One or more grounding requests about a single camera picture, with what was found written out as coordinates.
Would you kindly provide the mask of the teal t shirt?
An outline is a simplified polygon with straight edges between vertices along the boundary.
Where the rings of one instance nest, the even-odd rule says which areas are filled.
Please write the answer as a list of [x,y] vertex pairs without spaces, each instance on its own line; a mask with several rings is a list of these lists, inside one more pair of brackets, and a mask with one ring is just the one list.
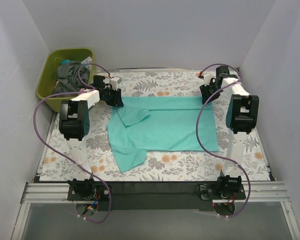
[[213,105],[199,96],[123,97],[106,126],[121,172],[143,164],[147,153],[219,151]]

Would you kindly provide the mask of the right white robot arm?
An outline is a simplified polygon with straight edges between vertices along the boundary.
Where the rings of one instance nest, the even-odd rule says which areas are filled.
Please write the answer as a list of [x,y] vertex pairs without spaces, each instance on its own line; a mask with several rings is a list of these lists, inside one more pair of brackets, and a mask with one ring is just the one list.
[[248,174],[242,168],[244,153],[244,142],[257,125],[259,97],[251,95],[241,85],[239,72],[231,74],[231,66],[224,64],[214,64],[216,66],[215,76],[204,74],[200,71],[198,78],[203,80],[199,87],[202,104],[205,107],[208,103],[216,100],[221,92],[229,97],[225,124],[228,128],[228,148],[225,160],[220,171],[220,176],[208,191],[214,191],[220,198],[235,199],[238,194],[243,194],[242,177]]

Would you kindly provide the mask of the clear plastic bag in bin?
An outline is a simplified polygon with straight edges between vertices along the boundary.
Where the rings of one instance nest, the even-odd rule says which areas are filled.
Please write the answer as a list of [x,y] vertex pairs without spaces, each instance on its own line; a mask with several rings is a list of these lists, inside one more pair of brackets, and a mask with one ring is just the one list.
[[81,62],[81,68],[80,72],[90,72],[91,71],[91,63],[92,63],[92,58],[88,56],[85,60]]

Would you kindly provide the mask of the aluminium frame rail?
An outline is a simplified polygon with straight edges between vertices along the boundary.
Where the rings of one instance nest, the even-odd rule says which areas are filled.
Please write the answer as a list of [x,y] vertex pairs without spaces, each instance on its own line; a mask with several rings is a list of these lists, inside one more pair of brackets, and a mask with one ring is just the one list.
[[235,200],[212,211],[199,209],[98,210],[92,220],[77,216],[85,203],[69,201],[69,185],[28,183],[14,240],[300,240],[284,183],[245,185],[248,201]]

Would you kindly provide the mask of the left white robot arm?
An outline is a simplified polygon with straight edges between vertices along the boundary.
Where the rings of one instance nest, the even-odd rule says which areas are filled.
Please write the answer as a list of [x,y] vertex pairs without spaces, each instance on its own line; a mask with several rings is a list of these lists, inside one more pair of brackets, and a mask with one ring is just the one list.
[[84,200],[96,196],[97,189],[88,164],[87,136],[90,131],[89,110],[100,101],[112,107],[123,107],[122,79],[117,76],[93,76],[94,89],[88,89],[60,105],[59,131],[70,149],[70,157],[75,161],[73,180],[68,181],[73,192]]

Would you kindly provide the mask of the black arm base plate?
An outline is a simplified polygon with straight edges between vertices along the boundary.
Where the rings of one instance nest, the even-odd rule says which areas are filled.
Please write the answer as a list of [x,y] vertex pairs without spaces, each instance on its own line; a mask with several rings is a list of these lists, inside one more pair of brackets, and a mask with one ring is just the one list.
[[212,211],[213,201],[245,200],[247,192],[222,187],[216,181],[68,180],[67,200],[89,204],[100,211],[185,210]]

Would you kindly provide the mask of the grey t shirt in bin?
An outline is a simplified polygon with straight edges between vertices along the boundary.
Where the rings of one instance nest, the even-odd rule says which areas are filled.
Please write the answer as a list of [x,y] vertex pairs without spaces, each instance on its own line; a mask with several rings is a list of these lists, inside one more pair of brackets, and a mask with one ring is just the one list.
[[85,84],[89,83],[90,72],[80,72],[81,63],[69,61],[61,64],[57,68],[56,81],[59,81],[60,87],[53,89],[52,94],[61,94],[68,92],[78,92],[85,88],[85,85],[79,80],[78,73]]

